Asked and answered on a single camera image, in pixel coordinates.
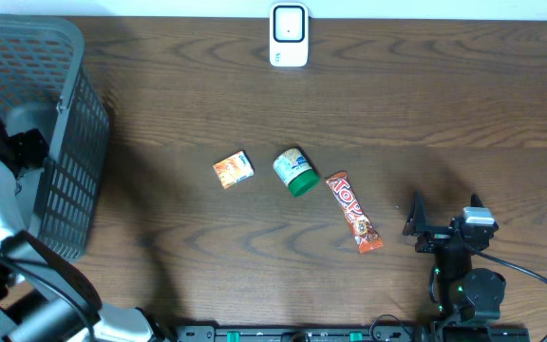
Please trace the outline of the orange Top chocolate bar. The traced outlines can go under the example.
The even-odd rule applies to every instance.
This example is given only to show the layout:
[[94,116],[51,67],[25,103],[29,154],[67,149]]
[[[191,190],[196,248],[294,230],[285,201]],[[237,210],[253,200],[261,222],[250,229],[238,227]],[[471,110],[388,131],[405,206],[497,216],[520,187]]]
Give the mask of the orange Top chocolate bar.
[[363,254],[381,248],[384,245],[383,240],[365,215],[349,183],[347,172],[340,171],[331,175],[326,178],[326,184],[343,211],[358,251]]

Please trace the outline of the green-lidded white jar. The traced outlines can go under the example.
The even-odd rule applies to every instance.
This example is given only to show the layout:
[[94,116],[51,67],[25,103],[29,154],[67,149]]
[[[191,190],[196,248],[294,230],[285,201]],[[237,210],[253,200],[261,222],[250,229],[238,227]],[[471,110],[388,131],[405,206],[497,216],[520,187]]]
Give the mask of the green-lidded white jar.
[[282,152],[273,162],[273,170],[294,197],[312,190],[319,177],[298,148]]

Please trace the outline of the orange snack packet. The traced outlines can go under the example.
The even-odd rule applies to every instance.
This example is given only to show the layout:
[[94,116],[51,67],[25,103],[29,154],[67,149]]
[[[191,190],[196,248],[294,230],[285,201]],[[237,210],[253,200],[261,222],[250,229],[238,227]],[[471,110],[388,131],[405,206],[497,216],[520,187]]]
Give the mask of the orange snack packet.
[[234,155],[215,163],[213,169],[224,189],[252,177],[255,173],[244,151],[238,151]]

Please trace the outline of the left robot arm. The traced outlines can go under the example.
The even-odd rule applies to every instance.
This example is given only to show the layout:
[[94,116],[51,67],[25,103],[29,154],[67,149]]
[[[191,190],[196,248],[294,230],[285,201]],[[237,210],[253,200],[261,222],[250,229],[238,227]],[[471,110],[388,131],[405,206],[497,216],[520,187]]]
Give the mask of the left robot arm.
[[0,116],[0,341],[175,341],[140,308],[102,302],[73,265],[32,235],[18,178],[47,159],[39,126],[11,135]]

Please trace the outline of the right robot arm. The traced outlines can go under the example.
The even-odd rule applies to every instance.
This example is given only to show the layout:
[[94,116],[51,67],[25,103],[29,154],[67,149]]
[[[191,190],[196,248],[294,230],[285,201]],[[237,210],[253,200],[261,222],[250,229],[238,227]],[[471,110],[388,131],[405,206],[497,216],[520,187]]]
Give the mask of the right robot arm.
[[414,329],[413,341],[490,341],[488,325],[500,318],[506,281],[496,272],[474,268],[472,256],[489,246],[499,230],[480,198],[471,196],[462,214],[445,225],[427,222],[422,196],[413,195],[403,234],[417,239],[415,251],[432,254],[430,300],[440,316]]

